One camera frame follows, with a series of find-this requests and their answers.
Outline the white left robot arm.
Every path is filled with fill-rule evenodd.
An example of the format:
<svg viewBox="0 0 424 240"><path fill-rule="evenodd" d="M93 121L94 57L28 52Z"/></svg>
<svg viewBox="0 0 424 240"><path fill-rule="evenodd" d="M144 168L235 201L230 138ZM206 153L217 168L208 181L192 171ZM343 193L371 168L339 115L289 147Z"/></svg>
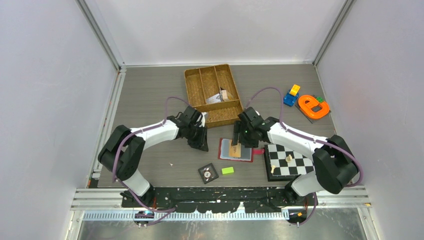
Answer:
<svg viewBox="0 0 424 240"><path fill-rule="evenodd" d="M97 161L134 193L136 203L148 207L154 188L138 169L143 151L162 142L186 139L191 148L207 152L206 119L207 113L188 106L176 116L145 127L119 125L98 153Z"/></svg>

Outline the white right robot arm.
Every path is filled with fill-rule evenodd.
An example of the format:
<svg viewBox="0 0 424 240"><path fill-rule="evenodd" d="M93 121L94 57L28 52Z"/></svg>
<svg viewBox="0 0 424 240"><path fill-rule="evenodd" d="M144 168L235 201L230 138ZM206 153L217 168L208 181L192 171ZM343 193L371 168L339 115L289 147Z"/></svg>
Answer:
<svg viewBox="0 0 424 240"><path fill-rule="evenodd" d="M343 188L352 187L351 180L362 172L345 140L338 135L330 138L312 135L278 118L263 118L252 107L242 111L238 118L233 136L242 145L248 148L258 147L259 142L280 145L312 161L313 171L298 174L284 186L282 197L291 205L299 205L307 195L323 190L339 194Z"/></svg>

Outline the gold orange credit card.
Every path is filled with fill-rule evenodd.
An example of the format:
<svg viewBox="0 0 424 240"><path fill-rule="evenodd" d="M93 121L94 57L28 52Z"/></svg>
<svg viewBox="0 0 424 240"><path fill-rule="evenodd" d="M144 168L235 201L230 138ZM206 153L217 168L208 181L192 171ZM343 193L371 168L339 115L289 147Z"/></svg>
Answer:
<svg viewBox="0 0 424 240"><path fill-rule="evenodd" d="M228 155L231 158L240 158L242 155L242 145L240 143L232 145L232 143L230 142Z"/></svg>

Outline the red leather card holder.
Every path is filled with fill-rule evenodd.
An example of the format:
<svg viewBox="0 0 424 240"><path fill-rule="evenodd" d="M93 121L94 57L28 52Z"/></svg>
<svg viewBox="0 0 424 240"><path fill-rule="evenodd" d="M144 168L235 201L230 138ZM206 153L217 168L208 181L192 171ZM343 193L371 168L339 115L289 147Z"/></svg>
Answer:
<svg viewBox="0 0 424 240"><path fill-rule="evenodd" d="M218 149L218 159L252 163L256 155L262 155L265 153L263 148L249 148L238 143L232 145L232 140L227 138L221 138Z"/></svg>

